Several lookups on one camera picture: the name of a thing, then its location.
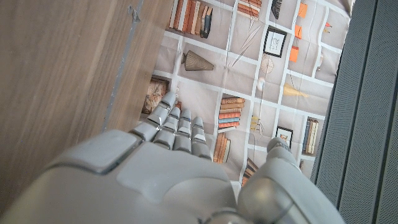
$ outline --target picture frame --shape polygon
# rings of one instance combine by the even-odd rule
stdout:
[[[290,148],[292,147],[293,130],[278,126],[275,137],[280,137],[286,141]]]
[[[275,57],[282,57],[286,35],[286,32],[268,28],[263,52]]]

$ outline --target wood grain surface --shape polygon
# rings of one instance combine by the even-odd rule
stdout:
[[[55,156],[101,132],[138,2],[0,2],[0,215]],[[144,1],[108,128],[136,124],[171,7]]]

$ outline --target black picture frame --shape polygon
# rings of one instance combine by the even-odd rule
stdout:
[[[267,40],[270,37],[270,32],[273,32],[273,33],[276,33],[276,34],[281,34],[281,35],[284,36],[284,39],[282,41],[282,46],[280,47],[279,54],[273,54],[273,53],[270,53],[270,52],[266,51]],[[277,29],[273,29],[273,28],[268,28],[267,34],[266,34],[266,39],[264,41],[264,48],[263,48],[262,52],[265,53],[265,54],[269,54],[269,55],[275,56],[275,57],[282,57],[282,51],[284,49],[286,36],[287,36],[286,32],[283,32],[283,31],[277,30]]]
[[[278,127],[276,128],[275,137],[280,137],[280,134],[281,134],[281,133],[279,132],[279,130],[281,130],[282,133],[286,133],[286,132],[289,132],[289,133],[290,133],[290,139],[289,139],[289,140],[284,139],[284,140],[285,140],[286,143],[289,145],[289,147],[292,148],[293,130],[290,130],[290,129],[287,129],[287,128],[283,128],[283,127],[281,127],[281,126],[278,126]]]

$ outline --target stacked books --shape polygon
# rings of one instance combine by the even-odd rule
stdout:
[[[303,152],[313,154],[315,151],[315,140],[318,133],[318,121],[308,119],[307,126],[305,127]]]
[[[255,21],[259,20],[261,0],[239,0],[238,14]]]
[[[225,133],[219,133],[216,140],[216,148],[214,150],[213,162],[223,163],[228,160],[231,140],[225,137]]]
[[[223,98],[221,100],[220,114],[218,115],[218,128],[239,126],[243,106],[244,99],[242,98]]]
[[[213,8],[196,0],[174,0],[169,27],[183,33],[207,38]]]
[[[246,170],[244,171],[243,174],[243,179],[242,179],[242,187],[246,184],[246,182],[249,180],[249,178],[254,175],[254,173],[258,170],[258,166],[254,164],[254,162],[248,158],[248,163],[246,165]]]

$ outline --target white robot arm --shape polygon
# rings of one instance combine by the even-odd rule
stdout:
[[[65,151],[0,223],[344,223],[277,138],[236,203],[203,121],[174,103],[168,93],[130,133],[107,131]]]

